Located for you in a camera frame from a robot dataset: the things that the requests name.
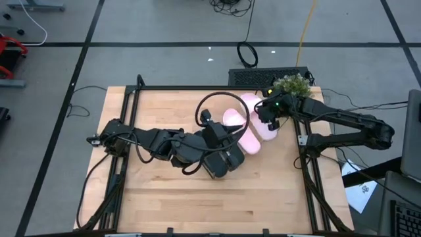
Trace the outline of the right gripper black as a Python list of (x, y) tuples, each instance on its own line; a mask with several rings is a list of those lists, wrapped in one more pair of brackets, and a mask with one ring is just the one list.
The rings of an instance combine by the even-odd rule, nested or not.
[(261, 121), (269, 121), (269, 131), (280, 128), (277, 120), (280, 117), (293, 117), (297, 112), (297, 98), (291, 94), (280, 94), (273, 97), (274, 88), (263, 88), (262, 96), (266, 99), (257, 105), (257, 114)]

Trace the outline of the pink slide sandal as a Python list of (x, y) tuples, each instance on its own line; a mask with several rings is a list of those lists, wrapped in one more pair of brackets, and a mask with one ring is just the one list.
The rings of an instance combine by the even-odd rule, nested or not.
[(260, 121), (258, 114), (254, 110), (254, 106), (262, 99), (253, 93), (244, 93), (240, 96), (240, 98), (247, 105), (247, 108), (250, 113), (250, 122), (254, 126), (254, 129), (256, 130), (257, 134), (264, 141), (273, 140), (277, 136), (278, 131), (270, 131), (268, 129), (268, 125)]
[[(224, 112), (222, 120), (226, 126), (245, 126), (247, 122), (246, 119), (235, 109), (227, 109)], [(239, 139), (238, 144), (242, 150), (250, 155), (254, 155), (260, 150), (260, 142), (250, 128), (246, 129), (245, 133)]]

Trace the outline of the green potted plant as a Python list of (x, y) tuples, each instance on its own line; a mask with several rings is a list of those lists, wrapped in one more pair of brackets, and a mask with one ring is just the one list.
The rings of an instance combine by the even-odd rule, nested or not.
[(295, 96), (308, 97), (310, 95), (310, 80), (300, 74), (275, 79), (273, 86)]

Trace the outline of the black perforated computer case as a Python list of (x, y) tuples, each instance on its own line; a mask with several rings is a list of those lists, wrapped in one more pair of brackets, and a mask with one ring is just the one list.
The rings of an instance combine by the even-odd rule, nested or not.
[(233, 87), (268, 87), (276, 79), (284, 76), (308, 76), (307, 67), (274, 67), (274, 68), (243, 68), (230, 69), (228, 85)]

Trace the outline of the black desk bar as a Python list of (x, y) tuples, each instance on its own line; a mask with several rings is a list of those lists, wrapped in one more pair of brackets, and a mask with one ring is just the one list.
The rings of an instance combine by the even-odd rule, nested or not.
[(385, 178), (386, 172), (393, 171), (401, 174), (401, 160), (402, 157), (397, 157), (386, 161), (384, 163), (377, 164), (373, 167), (366, 169), (354, 170), (350, 174), (346, 174), (342, 177), (343, 184), (346, 188), (356, 186), (371, 180), (379, 180)]

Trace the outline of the white paper sheet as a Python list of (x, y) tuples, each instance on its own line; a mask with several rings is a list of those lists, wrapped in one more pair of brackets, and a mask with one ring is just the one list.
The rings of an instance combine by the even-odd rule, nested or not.
[[(342, 177), (347, 174), (359, 171), (360, 168), (354, 163), (345, 163), (341, 168)], [(358, 213), (362, 214), (369, 199), (371, 198), (377, 183), (375, 181), (364, 182), (356, 186), (350, 186), (345, 189), (348, 204)]]

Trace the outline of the dark grey desk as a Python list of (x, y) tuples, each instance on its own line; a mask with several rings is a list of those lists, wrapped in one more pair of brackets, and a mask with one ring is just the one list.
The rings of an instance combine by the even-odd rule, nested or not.
[(392, 236), (391, 201), (397, 201), (408, 208), (421, 211), (421, 182), (388, 171), (384, 186), (378, 235)]

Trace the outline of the grey monitor back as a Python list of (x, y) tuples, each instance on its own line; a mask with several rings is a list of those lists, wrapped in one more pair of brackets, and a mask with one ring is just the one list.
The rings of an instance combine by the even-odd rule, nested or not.
[(401, 172), (421, 183), (421, 90), (409, 91)]

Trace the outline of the black keyboard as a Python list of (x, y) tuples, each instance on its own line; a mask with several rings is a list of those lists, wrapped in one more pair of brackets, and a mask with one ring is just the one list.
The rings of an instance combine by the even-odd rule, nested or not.
[(390, 201), (390, 229), (394, 237), (421, 237), (421, 211), (415, 207)]

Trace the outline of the short grey stand foot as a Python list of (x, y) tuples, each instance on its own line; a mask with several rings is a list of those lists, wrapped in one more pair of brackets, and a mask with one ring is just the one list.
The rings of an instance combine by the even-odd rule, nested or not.
[(24, 88), (25, 86), (26, 82), (24, 80), (0, 79), (0, 87)]

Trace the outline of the long grey stand foot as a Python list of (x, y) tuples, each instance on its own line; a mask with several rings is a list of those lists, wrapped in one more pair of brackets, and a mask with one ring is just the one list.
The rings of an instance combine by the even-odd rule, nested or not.
[(10, 9), (23, 9), (28, 10), (57, 10), (65, 11), (66, 7), (61, 0), (7, 0), (6, 5)]

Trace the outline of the red cart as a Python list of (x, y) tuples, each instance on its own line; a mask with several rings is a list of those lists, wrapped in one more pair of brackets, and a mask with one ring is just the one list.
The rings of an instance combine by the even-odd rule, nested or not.
[(27, 54), (28, 49), (21, 42), (0, 34), (0, 79), (13, 79), (15, 67)]

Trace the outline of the black metal table frame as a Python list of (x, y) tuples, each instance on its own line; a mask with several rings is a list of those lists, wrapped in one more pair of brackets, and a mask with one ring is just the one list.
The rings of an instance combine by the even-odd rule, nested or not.
[[(194, 112), (208, 109), (214, 120), (240, 109), (243, 88), (227, 86), (135, 86), (107, 90), (99, 127), (121, 118), (138, 128), (198, 130)], [(299, 134), (330, 133), (326, 122), (282, 120), (278, 135), (263, 142), (237, 170), (211, 178), (205, 169), (185, 176), (168, 161), (151, 159), (130, 146), (125, 157), (93, 149), (92, 170), (78, 214), (90, 230), (160, 234), (310, 234), (334, 224), (305, 186), (299, 168)]]

